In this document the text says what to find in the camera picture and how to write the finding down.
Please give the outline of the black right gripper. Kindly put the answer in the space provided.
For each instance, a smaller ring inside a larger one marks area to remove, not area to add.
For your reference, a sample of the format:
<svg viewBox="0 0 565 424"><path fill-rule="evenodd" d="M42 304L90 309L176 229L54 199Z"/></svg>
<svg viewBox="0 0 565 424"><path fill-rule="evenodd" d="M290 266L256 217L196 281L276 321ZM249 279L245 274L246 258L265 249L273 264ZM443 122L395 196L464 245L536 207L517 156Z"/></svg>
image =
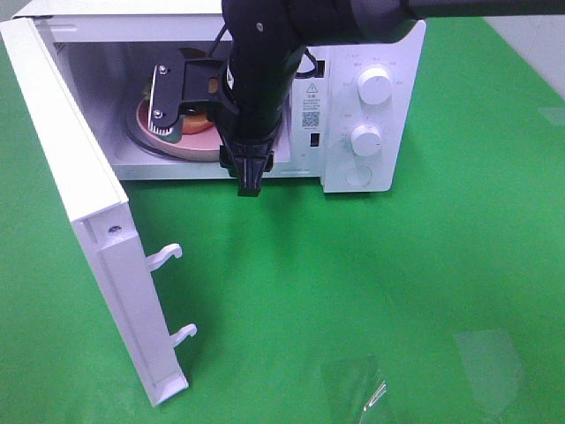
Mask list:
<svg viewBox="0 0 565 424"><path fill-rule="evenodd" d="M228 93L227 62L212 57L186 59L180 115L204 112L218 131L220 165L238 182L237 195L257 197L263 174L274 165L275 139L234 139L239 108Z"/></svg>

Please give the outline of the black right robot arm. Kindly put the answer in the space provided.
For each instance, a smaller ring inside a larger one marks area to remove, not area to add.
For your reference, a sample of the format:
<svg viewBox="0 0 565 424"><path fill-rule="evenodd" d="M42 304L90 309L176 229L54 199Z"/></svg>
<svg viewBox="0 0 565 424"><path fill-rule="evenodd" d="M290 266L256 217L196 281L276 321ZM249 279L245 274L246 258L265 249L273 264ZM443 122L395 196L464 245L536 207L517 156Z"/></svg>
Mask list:
<svg viewBox="0 0 565 424"><path fill-rule="evenodd" d="M283 102L309 46L392 43L426 18L562 14L562 1L224 1L229 59L217 89L190 76L178 101L203 104L222 137L222 165L257 196L273 162Z"/></svg>

